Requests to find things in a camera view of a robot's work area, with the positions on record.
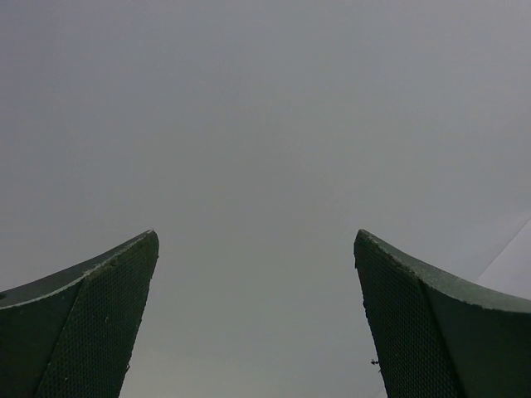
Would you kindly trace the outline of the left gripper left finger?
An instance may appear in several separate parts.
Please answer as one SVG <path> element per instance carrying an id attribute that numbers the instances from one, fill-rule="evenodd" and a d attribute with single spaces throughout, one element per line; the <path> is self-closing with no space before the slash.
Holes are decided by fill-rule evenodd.
<path id="1" fill-rule="evenodd" d="M 3 397 L 117 397 L 158 260 L 155 231 L 1 293 Z"/>

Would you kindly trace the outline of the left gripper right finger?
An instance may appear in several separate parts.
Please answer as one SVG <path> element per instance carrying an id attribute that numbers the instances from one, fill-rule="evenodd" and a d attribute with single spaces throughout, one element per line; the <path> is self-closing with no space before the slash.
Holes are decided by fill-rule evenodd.
<path id="1" fill-rule="evenodd" d="M 366 230 L 353 243 L 389 397 L 528 397 L 530 302 L 418 260 Z"/>

